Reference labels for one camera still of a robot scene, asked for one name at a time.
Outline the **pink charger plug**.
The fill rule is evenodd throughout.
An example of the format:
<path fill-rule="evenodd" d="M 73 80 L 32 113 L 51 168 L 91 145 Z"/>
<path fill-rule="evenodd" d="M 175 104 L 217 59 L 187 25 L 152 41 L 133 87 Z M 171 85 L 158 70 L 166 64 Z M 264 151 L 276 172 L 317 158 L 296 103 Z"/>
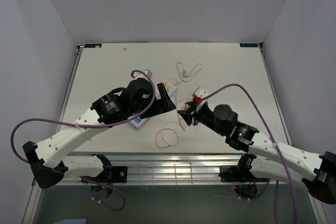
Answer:
<path fill-rule="evenodd" d="M 184 104 L 184 105 L 181 107 L 181 110 L 187 110 L 189 107 L 190 107 L 189 104 Z"/>

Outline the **white colourful power strip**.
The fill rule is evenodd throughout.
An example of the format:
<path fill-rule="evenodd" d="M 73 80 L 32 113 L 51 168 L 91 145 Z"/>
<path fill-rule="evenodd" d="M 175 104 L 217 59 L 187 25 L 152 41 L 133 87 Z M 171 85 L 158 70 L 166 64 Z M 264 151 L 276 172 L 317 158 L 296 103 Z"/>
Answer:
<path fill-rule="evenodd" d="M 130 121 L 129 126 L 139 130 L 152 117 L 175 110 L 176 102 L 174 99 L 176 93 L 177 85 L 173 84 L 171 81 L 159 83 L 155 88 L 155 100 L 153 105 L 144 114 Z"/>

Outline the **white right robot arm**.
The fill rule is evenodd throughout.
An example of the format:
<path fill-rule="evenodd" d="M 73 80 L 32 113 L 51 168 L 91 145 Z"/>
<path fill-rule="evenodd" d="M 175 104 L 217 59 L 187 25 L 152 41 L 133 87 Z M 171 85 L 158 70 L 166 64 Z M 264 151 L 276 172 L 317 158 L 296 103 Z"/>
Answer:
<path fill-rule="evenodd" d="M 178 114 L 188 126 L 201 123 L 224 136 L 231 148 L 244 152 L 233 172 L 221 174 L 223 178 L 243 183 L 255 178 L 278 180 L 306 188 L 321 202 L 335 204 L 335 154 L 320 155 L 284 143 L 273 143 L 263 132 L 240 122 L 237 113 L 226 104 L 212 111 L 207 102 L 189 102 Z"/>

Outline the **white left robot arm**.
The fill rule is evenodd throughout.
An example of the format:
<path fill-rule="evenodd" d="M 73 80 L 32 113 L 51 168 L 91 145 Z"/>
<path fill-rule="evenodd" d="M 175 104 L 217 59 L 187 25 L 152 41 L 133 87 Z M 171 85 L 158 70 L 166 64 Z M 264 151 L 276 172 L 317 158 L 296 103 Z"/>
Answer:
<path fill-rule="evenodd" d="M 74 157 L 70 153 L 86 141 L 118 123 L 135 116 L 142 119 L 175 110 L 163 83 L 154 89 L 145 78 L 132 80 L 126 88 L 116 88 L 92 103 L 75 120 L 74 126 L 60 130 L 50 138 L 27 142 L 23 150 L 37 184 L 50 188 L 64 178 L 86 177 L 98 183 L 115 180 L 116 170 L 101 154 Z"/>

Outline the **blue label right corner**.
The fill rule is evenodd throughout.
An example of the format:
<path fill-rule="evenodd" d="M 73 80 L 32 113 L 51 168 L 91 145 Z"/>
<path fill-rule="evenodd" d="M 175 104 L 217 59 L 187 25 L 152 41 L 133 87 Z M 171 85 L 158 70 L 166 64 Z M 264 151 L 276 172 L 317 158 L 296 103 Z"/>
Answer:
<path fill-rule="evenodd" d="M 239 45 L 242 48 L 258 48 L 257 43 L 240 43 Z"/>

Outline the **blue label corner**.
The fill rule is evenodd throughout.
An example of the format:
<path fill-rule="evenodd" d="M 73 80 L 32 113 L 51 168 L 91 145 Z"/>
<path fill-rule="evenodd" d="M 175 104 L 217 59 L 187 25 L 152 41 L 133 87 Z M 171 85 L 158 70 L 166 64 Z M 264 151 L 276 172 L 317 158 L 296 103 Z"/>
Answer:
<path fill-rule="evenodd" d="M 240 43 L 239 45 L 242 48 L 258 48 L 257 43 Z"/>
<path fill-rule="evenodd" d="M 101 48 L 102 44 L 85 44 L 84 48 Z"/>

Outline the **blue label left corner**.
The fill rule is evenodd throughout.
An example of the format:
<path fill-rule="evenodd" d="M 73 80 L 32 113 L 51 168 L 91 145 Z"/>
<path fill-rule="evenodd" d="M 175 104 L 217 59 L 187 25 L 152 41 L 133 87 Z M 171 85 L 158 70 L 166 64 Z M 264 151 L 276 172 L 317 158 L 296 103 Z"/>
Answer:
<path fill-rule="evenodd" d="M 84 48 L 101 48 L 102 44 L 85 44 Z"/>

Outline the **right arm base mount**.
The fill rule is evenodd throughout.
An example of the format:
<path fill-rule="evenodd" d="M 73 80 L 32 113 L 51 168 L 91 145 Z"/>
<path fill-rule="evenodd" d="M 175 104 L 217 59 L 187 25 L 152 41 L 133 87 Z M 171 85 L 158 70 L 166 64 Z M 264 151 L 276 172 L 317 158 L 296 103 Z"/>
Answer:
<path fill-rule="evenodd" d="M 269 179 L 263 177 L 255 177 L 251 173 L 253 161 L 257 158 L 253 154 L 244 154 L 234 166 L 220 166 L 219 177 L 221 182 L 241 182 L 241 183 L 253 183 L 253 182 L 268 182 Z"/>

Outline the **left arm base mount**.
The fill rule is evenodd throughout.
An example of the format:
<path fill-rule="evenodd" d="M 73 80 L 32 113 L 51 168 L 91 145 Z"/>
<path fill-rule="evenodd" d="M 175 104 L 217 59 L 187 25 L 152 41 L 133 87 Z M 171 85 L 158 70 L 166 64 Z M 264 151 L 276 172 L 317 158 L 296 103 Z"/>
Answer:
<path fill-rule="evenodd" d="M 102 154 L 96 155 L 100 160 L 102 171 L 96 176 L 88 176 L 88 178 L 98 183 L 126 183 L 127 182 L 127 166 L 112 166 L 110 161 Z"/>

